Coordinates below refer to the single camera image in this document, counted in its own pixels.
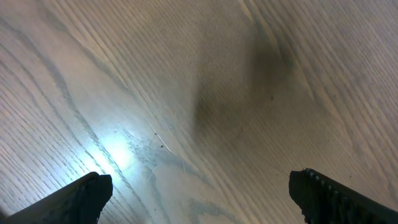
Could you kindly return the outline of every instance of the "wooden surface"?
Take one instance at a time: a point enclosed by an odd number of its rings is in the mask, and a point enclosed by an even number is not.
[[[398,210],[395,0],[0,0],[0,210],[90,171],[100,223],[303,223],[314,168]]]

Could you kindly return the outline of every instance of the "wood grain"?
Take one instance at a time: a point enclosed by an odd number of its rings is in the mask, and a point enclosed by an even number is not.
[[[303,223],[311,167],[398,210],[398,3],[1,0],[0,211],[111,174],[101,223]]]

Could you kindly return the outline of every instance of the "black plastic part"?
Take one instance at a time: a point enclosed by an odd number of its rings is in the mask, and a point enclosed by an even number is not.
[[[396,211],[313,169],[290,173],[289,194],[307,223],[398,223]]]
[[[4,224],[95,224],[112,193],[111,176],[91,172],[11,215]]]

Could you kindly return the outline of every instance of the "scratch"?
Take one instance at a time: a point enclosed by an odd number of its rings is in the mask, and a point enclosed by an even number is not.
[[[239,0],[239,3],[242,7],[243,13],[250,19],[251,22],[254,22],[253,15],[250,13],[250,10],[248,9],[247,5],[244,3],[243,0]]]
[[[147,180],[149,180],[150,179],[150,177],[152,176],[152,174],[156,177],[156,175],[155,175],[155,173],[154,173],[154,171],[155,171],[155,169],[157,168],[158,166],[155,166],[151,171],[150,171],[150,174],[149,174],[149,176],[148,176],[148,179]]]
[[[184,174],[185,174],[184,160],[182,158],[181,158],[181,163],[182,163],[182,170],[184,171]]]
[[[152,142],[154,141],[154,136],[152,136],[152,138],[150,139],[150,143],[149,143],[149,149],[151,148]]]
[[[156,133],[154,127],[152,127],[152,125],[150,124],[150,122],[149,122],[148,120],[147,120],[147,122],[148,122],[150,128],[152,128],[152,130]],[[174,156],[178,157],[174,152],[172,152],[172,151],[170,150],[170,148],[166,145],[166,143],[163,141],[163,139],[162,139],[158,134],[157,134],[157,137],[162,141],[163,145],[166,147],[167,150],[169,150],[169,152],[171,152],[171,154],[173,154]]]

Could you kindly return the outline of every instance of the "black object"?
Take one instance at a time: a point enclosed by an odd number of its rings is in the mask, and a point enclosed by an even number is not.
[[[110,175],[91,172],[11,215],[4,224],[96,224],[112,191]]]
[[[396,211],[313,169],[290,173],[289,194],[306,223],[398,223]]]

